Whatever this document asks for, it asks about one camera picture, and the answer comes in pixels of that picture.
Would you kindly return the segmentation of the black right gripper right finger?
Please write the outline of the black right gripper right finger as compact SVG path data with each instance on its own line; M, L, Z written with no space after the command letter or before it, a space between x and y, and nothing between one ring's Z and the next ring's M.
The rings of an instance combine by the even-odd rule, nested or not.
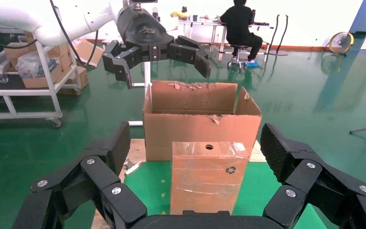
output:
M310 204L340 229L366 229L365 182L330 166L308 144L284 137L274 124L264 124L260 146L281 184L265 218L292 229Z

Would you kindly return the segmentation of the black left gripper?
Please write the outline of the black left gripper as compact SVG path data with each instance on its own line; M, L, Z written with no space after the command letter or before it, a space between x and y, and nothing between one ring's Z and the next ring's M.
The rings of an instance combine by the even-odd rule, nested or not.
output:
M132 88L131 69L140 62L172 59L192 64L203 78L209 78L211 64L205 46L188 37L176 39L145 9L133 6L120 10L117 29L124 44L117 40L106 45L102 54L105 71Z

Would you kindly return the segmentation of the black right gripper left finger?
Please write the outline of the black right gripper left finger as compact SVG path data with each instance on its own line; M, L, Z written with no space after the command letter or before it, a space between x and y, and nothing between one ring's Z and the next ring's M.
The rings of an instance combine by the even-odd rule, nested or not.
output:
M132 228L147 216L147 207L120 179L130 144L130 125L123 121L110 137L91 141L74 161L36 180L13 227L62 229L91 201L110 228Z

